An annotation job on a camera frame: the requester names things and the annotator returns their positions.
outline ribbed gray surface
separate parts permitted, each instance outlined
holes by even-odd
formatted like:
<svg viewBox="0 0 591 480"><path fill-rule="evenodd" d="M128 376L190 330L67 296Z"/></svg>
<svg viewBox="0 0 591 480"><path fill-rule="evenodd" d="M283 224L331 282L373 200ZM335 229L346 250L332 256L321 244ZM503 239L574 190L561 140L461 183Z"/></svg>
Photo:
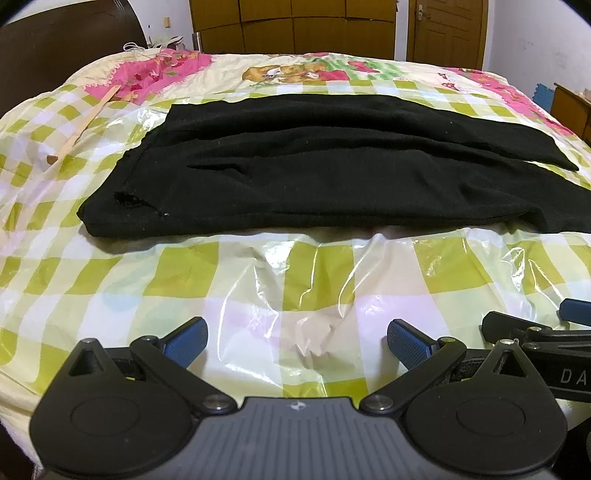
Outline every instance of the ribbed gray surface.
<svg viewBox="0 0 591 480"><path fill-rule="evenodd" d="M299 402L305 407L293 409ZM204 420L174 459L134 480L468 478L424 459L396 422L364 416L346 398L250 398L234 415ZM548 472L522 478L555 479ZM44 480L64 477L50 472Z"/></svg>

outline wooden stick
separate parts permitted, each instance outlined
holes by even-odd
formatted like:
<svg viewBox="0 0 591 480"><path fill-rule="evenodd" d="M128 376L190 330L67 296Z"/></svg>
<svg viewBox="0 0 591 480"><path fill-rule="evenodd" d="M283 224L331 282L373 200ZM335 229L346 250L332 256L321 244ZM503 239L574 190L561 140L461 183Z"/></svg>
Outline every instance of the wooden stick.
<svg viewBox="0 0 591 480"><path fill-rule="evenodd" d="M90 122L92 122L95 119L95 117L103 109L106 103L113 98L113 96L119 91L120 88L121 85L115 85L111 87L111 89L105 94L105 96L102 99L100 99L100 102L97 103L92 108L92 110L90 110L90 112L88 112L88 115L84 117L84 120L82 121L80 126L76 129L74 133L72 133L71 137L68 138L68 140L66 140L66 143L63 144L63 146L57 151L57 153L55 155L47 156L47 163L49 163L49 165L53 165L56 161L62 160L70 152L70 150L74 147L76 140L78 140L82 135L82 132L86 130Z"/></svg>

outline black fabric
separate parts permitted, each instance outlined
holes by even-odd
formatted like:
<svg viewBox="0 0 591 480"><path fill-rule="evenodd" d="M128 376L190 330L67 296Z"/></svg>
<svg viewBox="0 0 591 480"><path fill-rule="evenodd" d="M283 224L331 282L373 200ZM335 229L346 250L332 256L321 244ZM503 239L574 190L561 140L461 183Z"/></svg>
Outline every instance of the black fabric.
<svg viewBox="0 0 591 480"><path fill-rule="evenodd" d="M114 238L517 218L591 232L591 192L525 160L577 170L534 128L392 96L173 105L78 215Z"/></svg>

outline wooden cabinet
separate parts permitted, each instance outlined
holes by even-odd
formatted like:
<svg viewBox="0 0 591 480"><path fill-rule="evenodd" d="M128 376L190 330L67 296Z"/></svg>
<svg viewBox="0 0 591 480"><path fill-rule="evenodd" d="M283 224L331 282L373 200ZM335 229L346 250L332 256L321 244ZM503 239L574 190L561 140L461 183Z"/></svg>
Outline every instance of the wooden cabinet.
<svg viewBox="0 0 591 480"><path fill-rule="evenodd" d="M291 0L294 17L341 17L345 15L345 0Z"/></svg>
<svg viewBox="0 0 591 480"><path fill-rule="evenodd" d="M346 28L344 18L294 18L295 52L344 52Z"/></svg>
<svg viewBox="0 0 591 480"><path fill-rule="evenodd" d="M196 32L240 23L238 0L191 0L190 5Z"/></svg>
<svg viewBox="0 0 591 480"><path fill-rule="evenodd" d="M207 53L394 58L396 0L190 0Z"/></svg>
<svg viewBox="0 0 591 480"><path fill-rule="evenodd" d="M249 22L243 25L246 53L280 54L294 52L294 31L291 18Z"/></svg>
<svg viewBox="0 0 591 480"><path fill-rule="evenodd" d="M347 17L371 20L396 21L396 1L347 0Z"/></svg>
<svg viewBox="0 0 591 480"><path fill-rule="evenodd" d="M288 18L291 16L291 1L240 0L240 16L243 22L268 20L271 18Z"/></svg>
<svg viewBox="0 0 591 480"><path fill-rule="evenodd" d="M591 145L591 102L555 83L550 115Z"/></svg>
<svg viewBox="0 0 591 480"><path fill-rule="evenodd" d="M201 42L206 46L214 46L215 53L246 53L240 24L203 30Z"/></svg>

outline bedding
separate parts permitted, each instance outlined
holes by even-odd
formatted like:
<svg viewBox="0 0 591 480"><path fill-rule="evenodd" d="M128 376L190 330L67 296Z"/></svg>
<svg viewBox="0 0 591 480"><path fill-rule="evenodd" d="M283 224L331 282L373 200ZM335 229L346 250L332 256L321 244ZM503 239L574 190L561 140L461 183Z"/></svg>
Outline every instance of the bedding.
<svg viewBox="0 0 591 480"><path fill-rule="evenodd" d="M138 60L125 61L118 65L109 81L101 85L87 85L85 90L96 99L102 99L115 85L121 88L117 98L141 105L151 93L157 94L173 83L197 73L212 62L212 56L198 51L162 48L154 57L143 58L137 51Z"/></svg>
<svg viewBox="0 0 591 480"><path fill-rule="evenodd" d="M80 338L122 346L201 315L210 341L190 371L237 400L349 395L357 402L404 371L385 344L393 318L482 348L478 326L491 310L567 329L574 326L556 315L562 299L591 300L591 236L540 234L516 221L90 236L76 216L80 205L172 105L286 93L390 95L533 127L579 170L534 166L591 190L588 146L465 72L325 53L213 56L209 67L140 105L108 103L70 155L49 167L47 154L97 102L85 87L108 82L136 55L99 60L0 120L0 416L32 457L28 418ZM571 426L591 414L587 404L560 404Z"/></svg>

